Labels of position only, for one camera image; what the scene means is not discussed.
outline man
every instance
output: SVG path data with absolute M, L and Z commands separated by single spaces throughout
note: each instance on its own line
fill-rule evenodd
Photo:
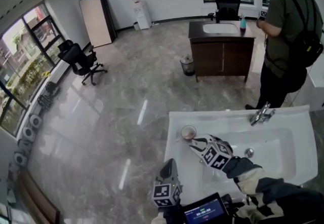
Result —
M 222 224 L 324 223 L 324 196 L 321 193 L 286 183 L 249 159 L 235 157 L 229 143 L 216 139 L 228 147 L 232 156 L 222 171 L 252 200 L 250 205 L 238 206 L 236 213 Z M 159 210 L 151 224 L 182 224 L 181 219 L 180 212 Z
M 297 0 L 297 2 L 306 20 L 307 30 L 313 31 L 315 21 L 312 0 Z M 316 2 L 314 3 L 316 9 L 315 33 L 320 39 L 323 20 Z M 300 89 L 306 78 L 307 72 L 303 68 L 303 71 L 300 70 L 300 75 L 295 74 L 289 84 L 284 80 L 289 60 L 287 40 L 290 43 L 295 40 L 304 29 L 303 21 L 293 0 L 270 0 L 266 18 L 264 21 L 257 20 L 257 26 L 268 35 L 268 39 L 261 72 L 260 98 L 256 109 L 262 108 L 267 101 L 272 108 L 281 107 L 286 95 Z M 254 108 L 247 104 L 246 109 Z

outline baseboard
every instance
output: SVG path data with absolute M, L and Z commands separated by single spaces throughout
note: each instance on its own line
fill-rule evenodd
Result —
M 134 28 L 134 26 L 123 27 L 123 28 L 120 28 L 120 29 L 116 29 L 116 32 L 121 32 L 121 31 L 124 31 L 124 30 L 127 30 L 127 29 L 132 29 L 132 28 Z
M 163 19 L 163 20 L 153 21 L 153 23 L 164 23 L 164 22 L 188 20 L 188 19 L 208 19 L 208 16 L 192 16 L 192 17 L 181 17 L 181 18 L 173 18 L 173 19 Z
M 64 73 L 61 75 L 59 80 L 56 82 L 57 85 L 60 85 L 60 83 L 63 81 L 63 79 L 66 77 L 67 73 L 71 70 L 72 66 L 69 65 L 68 68 L 64 71 Z
M 245 18 L 249 19 L 249 20 L 257 20 L 257 18 L 254 18 L 254 17 L 245 17 Z M 208 16 L 192 16 L 192 17 L 181 17 L 181 18 L 173 18 L 173 19 L 163 19 L 163 20 L 152 21 L 152 23 L 164 23 L 164 22 L 188 20 L 188 19 L 208 19 Z M 117 29 L 116 32 L 121 32 L 124 30 L 132 29 L 132 28 L 134 28 L 134 26 L 123 27 L 123 28 Z

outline trash can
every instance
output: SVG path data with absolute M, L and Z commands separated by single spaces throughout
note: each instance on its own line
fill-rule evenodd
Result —
M 183 58 L 181 58 L 180 63 L 182 66 L 183 73 L 186 76 L 194 75 L 193 59 L 190 55 L 186 55 Z

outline backpack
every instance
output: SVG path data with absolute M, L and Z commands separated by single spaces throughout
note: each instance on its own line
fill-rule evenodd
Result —
M 323 51 L 323 45 L 316 34 L 317 15 L 314 0 L 312 0 L 314 13 L 313 31 L 309 31 L 307 29 L 308 21 L 305 22 L 303 12 L 297 0 L 293 0 L 293 2 L 297 8 L 300 18 L 303 21 L 304 28 L 297 35 L 293 42 L 290 42 L 285 35 L 280 34 L 282 39 L 289 46 L 289 59 L 288 61 L 286 61 L 288 69 L 283 70 L 282 68 L 277 66 L 274 61 L 270 59 L 266 51 L 266 57 L 268 58 L 268 60 L 272 62 L 277 68 L 285 72 L 282 78 L 282 87 L 285 88 L 288 93 L 296 92 L 303 86 L 307 77 L 306 68 L 311 66 Z
M 308 21 L 305 22 L 304 15 L 297 0 L 293 0 L 293 2 L 297 8 L 300 18 L 303 21 L 304 28 L 297 35 L 294 42 L 288 41 L 287 37 L 283 34 L 281 35 L 281 37 L 290 47 L 288 64 L 293 64 L 294 66 L 306 68 L 311 66 L 323 51 L 323 45 L 316 34 L 316 6 L 314 0 L 312 0 L 314 13 L 314 28 L 313 31 L 309 31 L 307 30 Z

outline green t-shirt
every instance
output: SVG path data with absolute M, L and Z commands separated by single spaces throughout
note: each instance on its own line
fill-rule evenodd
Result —
M 307 8 L 308 5 L 308 24 L 307 29 L 313 31 L 314 29 L 314 14 L 313 5 L 311 0 L 297 0 L 305 20 L 307 21 Z M 316 6 L 316 34 L 319 39 L 321 37 L 321 31 L 323 27 L 323 19 L 321 17 L 320 11 Z M 293 0 L 270 0 L 267 16 L 265 21 L 269 24 L 282 28 L 281 34 L 284 34 L 290 42 L 293 42 L 297 35 L 303 30 L 303 21 L 295 7 Z M 277 37 L 268 36 L 268 55 L 274 63 L 284 70 L 287 69 L 287 64 L 285 61 L 289 58 L 289 46 L 284 42 L 282 37 L 279 35 Z M 265 64 L 271 71 L 278 77 L 282 77 L 285 71 L 280 70 L 272 62 L 270 62 L 266 56 L 264 58 Z

